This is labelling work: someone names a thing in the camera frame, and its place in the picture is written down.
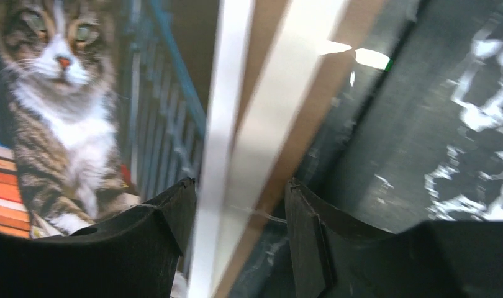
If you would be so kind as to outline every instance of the cat's nose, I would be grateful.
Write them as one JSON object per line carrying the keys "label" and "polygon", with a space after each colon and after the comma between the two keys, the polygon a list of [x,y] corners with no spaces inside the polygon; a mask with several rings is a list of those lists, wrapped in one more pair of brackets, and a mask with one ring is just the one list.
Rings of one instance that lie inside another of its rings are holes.
{"label": "cat's nose", "polygon": [[56,57],[56,60],[58,60],[58,63],[61,65],[61,68],[63,68],[63,70],[66,70],[67,67],[72,64],[72,61],[67,57],[58,56]]}

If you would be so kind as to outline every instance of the tabby cat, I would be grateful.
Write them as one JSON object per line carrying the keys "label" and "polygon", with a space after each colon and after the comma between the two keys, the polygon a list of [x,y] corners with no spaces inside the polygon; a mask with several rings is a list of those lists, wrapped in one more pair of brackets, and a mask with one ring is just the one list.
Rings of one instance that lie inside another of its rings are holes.
{"label": "tabby cat", "polygon": [[0,0],[0,59],[22,200],[64,235],[139,202],[116,140],[114,0]]}

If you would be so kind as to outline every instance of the cat's face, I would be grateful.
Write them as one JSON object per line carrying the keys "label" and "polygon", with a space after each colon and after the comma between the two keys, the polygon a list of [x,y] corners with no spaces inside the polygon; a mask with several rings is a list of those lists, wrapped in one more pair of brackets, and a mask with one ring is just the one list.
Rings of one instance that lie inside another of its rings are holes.
{"label": "cat's face", "polygon": [[61,93],[111,84],[108,0],[0,0],[0,55]]}

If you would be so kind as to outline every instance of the orange cat nose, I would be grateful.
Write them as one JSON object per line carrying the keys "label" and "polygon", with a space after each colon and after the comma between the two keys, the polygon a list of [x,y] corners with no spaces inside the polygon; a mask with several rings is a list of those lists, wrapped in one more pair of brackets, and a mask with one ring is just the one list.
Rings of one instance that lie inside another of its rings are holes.
{"label": "orange cat nose", "polygon": [[70,59],[67,59],[65,57],[58,57],[58,58],[56,58],[56,60],[58,60],[59,64],[61,65],[61,68],[63,68],[63,70],[67,69],[67,67],[69,67],[72,63],[72,61]]}

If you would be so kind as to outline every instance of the railing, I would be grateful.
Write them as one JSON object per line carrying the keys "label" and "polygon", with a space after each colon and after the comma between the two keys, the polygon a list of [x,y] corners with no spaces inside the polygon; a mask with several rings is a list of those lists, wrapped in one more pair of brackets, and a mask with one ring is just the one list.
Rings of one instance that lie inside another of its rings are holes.
{"label": "railing", "polygon": [[183,177],[198,178],[206,114],[161,0],[119,5],[122,158],[149,199]]}

